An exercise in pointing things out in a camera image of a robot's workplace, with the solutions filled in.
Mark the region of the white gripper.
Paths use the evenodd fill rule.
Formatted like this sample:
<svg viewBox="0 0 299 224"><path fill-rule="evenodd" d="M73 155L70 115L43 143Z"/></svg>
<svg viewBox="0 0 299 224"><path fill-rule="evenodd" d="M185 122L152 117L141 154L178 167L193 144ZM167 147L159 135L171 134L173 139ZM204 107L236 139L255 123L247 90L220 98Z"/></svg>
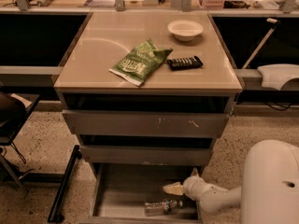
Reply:
<svg viewBox="0 0 299 224"><path fill-rule="evenodd" d="M163 191L177 196L185 194L193 201L199 201L206 191L206 185L207 182L200 177L198 169L194 167L191 176L183 182L183 186L179 182L176 182L163 186Z"/></svg>

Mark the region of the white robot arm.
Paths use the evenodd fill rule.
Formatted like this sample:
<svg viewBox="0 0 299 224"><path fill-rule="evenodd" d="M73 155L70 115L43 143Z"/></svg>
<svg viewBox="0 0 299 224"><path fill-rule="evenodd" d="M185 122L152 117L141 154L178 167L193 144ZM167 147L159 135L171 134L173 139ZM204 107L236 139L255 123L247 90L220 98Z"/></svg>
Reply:
<svg viewBox="0 0 299 224"><path fill-rule="evenodd" d="M163 191L185 195L212 215L238 207L240 224L299 224L299 147L278 140L255 144L246 156L242 183L234 189L207 183L193 171Z"/></svg>

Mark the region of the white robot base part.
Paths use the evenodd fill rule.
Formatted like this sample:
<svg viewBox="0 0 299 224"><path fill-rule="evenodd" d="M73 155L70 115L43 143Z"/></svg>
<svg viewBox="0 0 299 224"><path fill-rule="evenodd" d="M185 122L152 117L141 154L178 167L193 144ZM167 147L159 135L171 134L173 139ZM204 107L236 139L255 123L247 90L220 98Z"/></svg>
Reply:
<svg viewBox="0 0 299 224"><path fill-rule="evenodd" d="M283 86L293 79L299 78L299 65L277 63L259 66L262 75L262 87L280 91Z"/></svg>

